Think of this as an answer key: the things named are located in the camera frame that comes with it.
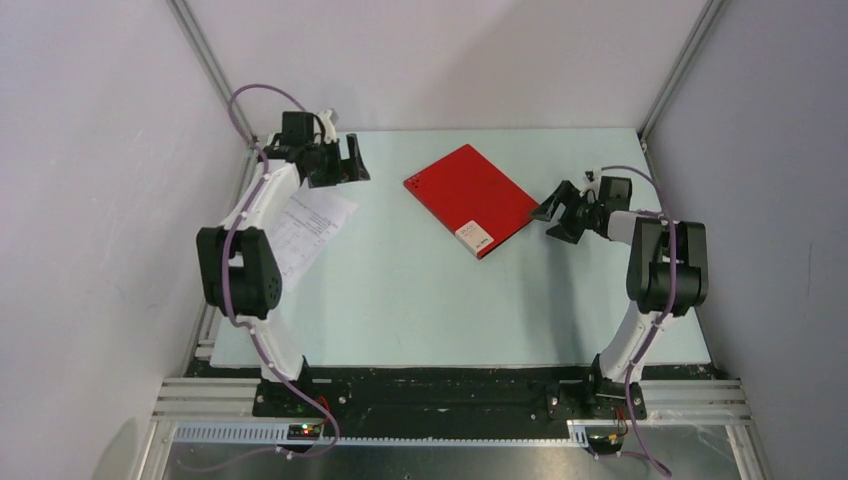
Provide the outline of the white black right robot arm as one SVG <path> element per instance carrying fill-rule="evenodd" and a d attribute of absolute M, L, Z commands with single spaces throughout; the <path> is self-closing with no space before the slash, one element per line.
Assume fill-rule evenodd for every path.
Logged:
<path fill-rule="evenodd" d="M 597 175 L 584 188 L 561 182 L 531 213 L 550 223 L 547 235 L 576 244 L 592 231 L 629 246 L 629 306 L 613 339 L 581 382 L 581 404 L 598 418 L 632 397 L 651 345 L 678 317 L 700 306 L 709 287 L 707 229 L 661 212 L 631 207 L 628 178 Z"/>

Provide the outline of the red and black folder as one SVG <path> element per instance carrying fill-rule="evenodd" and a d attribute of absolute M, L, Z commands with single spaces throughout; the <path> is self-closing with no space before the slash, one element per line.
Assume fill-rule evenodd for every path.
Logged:
<path fill-rule="evenodd" d="M 495 239 L 485 256 L 524 228 L 539 205 L 470 144 L 408 177 L 404 186 L 453 236 L 475 220 Z"/>

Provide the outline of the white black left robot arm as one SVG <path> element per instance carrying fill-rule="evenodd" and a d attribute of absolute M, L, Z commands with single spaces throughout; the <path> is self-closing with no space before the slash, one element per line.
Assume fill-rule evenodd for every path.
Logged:
<path fill-rule="evenodd" d="M 359 139 L 285 144 L 284 135 L 257 149 L 253 176 L 234 209 L 221 223 L 196 235 L 202 289 L 208 305 L 245 331 L 260 359 L 262 375 L 282 383 L 277 403 L 292 416 L 314 406 L 314 387 L 300 379 L 306 366 L 302 350 L 272 317 L 283 295 L 283 275 L 268 235 L 270 223 L 303 185 L 332 187 L 367 181 Z"/>

